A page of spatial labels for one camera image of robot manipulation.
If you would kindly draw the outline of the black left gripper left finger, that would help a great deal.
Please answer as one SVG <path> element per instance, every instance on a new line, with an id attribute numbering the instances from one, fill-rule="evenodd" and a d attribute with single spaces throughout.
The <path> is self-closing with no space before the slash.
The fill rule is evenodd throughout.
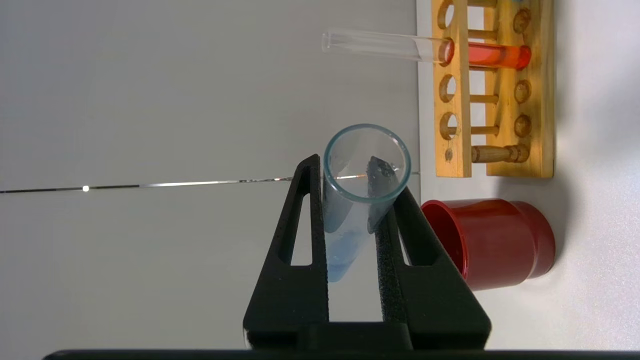
<path id="1" fill-rule="evenodd" d="M 295 169 L 243 317 L 243 330 L 251 350 L 297 348 L 301 332 L 329 321 L 320 167 L 320 156 L 315 153 Z M 310 199 L 311 262 L 292 265 L 305 196 Z"/>

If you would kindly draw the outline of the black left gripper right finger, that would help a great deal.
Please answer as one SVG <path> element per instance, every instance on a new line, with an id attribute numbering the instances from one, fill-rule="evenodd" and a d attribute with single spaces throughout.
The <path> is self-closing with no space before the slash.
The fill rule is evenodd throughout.
<path id="1" fill-rule="evenodd" d="M 372 178 L 375 173 L 380 178 Z M 414 198 L 378 157 L 370 191 L 398 191 L 375 231 L 384 322 L 399 324 L 416 350 L 484 350 L 492 324 Z"/>

